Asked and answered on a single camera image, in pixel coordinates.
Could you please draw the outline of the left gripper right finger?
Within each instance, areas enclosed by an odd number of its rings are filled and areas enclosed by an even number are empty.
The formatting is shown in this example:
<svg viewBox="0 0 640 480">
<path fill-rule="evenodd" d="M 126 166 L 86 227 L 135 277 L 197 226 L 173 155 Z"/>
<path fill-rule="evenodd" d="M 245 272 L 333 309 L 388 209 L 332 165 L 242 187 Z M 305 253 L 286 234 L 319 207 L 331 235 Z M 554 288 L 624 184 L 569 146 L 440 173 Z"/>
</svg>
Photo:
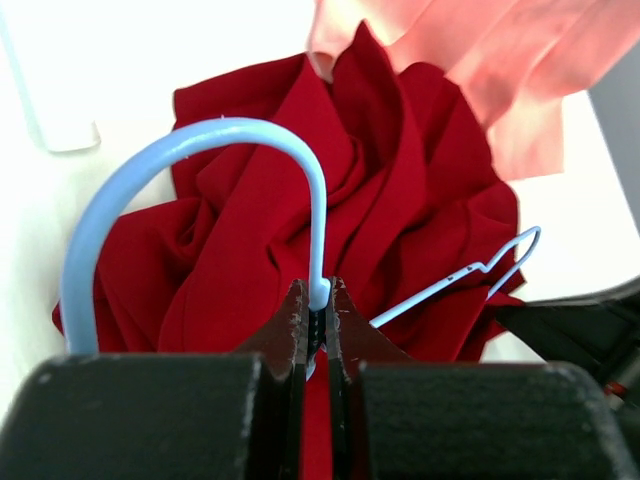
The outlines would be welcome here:
<svg viewBox="0 0 640 480">
<path fill-rule="evenodd" d="M 333 278 L 326 309 L 337 479 L 631 479 L 600 386 L 566 363 L 426 364 Z"/>
</svg>

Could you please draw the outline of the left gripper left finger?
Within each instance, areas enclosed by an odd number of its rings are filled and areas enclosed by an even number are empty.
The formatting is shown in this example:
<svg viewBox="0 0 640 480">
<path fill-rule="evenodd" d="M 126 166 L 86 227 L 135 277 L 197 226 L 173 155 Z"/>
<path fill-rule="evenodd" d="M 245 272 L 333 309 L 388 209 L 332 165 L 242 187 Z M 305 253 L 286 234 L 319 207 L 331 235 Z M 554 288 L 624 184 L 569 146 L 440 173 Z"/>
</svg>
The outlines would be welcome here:
<svg viewBox="0 0 640 480">
<path fill-rule="evenodd" d="M 59 356 L 27 378 L 1 429 L 5 479 L 296 479 L 306 284 L 226 354 Z"/>
</svg>

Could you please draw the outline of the red skirt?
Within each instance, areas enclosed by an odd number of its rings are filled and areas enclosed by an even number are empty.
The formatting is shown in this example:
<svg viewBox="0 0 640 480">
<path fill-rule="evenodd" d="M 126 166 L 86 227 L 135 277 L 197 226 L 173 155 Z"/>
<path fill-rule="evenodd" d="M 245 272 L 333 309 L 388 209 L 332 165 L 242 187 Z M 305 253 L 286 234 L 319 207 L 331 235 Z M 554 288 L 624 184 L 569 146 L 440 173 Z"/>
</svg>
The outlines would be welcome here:
<svg viewBox="0 0 640 480">
<path fill-rule="evenodd" d="M 327 83 L 301 55 L 178 90 L 176 124 L 83 214 L 56 319 L 129 409 L 79 479 L 513 478 L 473 434 L 385 432 L 413 371 L 466 390 L 522 283 L 517 200 L 458 87 L 365 26 Z"/>
</svg>

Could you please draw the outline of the blue hanger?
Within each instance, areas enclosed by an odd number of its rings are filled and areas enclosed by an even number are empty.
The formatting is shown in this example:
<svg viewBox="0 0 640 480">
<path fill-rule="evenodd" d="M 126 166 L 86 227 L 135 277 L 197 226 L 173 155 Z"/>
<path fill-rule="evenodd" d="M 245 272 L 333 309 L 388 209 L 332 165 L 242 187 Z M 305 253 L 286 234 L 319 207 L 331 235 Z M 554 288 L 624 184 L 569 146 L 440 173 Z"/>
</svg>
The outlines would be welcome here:
<svg viewBox="0 0 640 480">
<path fill-rule="evenodd" d="M 93 285 L 96 265 L 121 211 L 162 170 L 218 147 L 256 144 L 278 150 L 298 165 L 310 194 L 309 303 L 306 313 L 324 312 L 331 296 L 324 277 L 328 196 L 314 152 L 293 132 L 268 121 L 229 117 L 196 122 L 172 131 L 127 160 L 89 202 L 72 234 L 60 280 L 59 309 L 68 354 L 99 354 Z"/>
</svg>

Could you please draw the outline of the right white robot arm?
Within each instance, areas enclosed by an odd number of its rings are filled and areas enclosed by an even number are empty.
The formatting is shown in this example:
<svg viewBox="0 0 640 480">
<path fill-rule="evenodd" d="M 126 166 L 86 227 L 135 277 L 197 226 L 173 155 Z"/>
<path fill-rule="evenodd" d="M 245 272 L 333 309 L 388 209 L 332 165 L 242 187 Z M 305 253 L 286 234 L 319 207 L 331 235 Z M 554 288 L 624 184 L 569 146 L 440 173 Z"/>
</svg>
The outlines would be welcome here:
<svg viewBox="0 0 640 480">
<path fill-rule="evenodd" d="M 639 279 L 599 292 L 501 307 L 496 320 L 544 360 L 587 371 L 622 417 L 639 420 Z"/>
</svg>

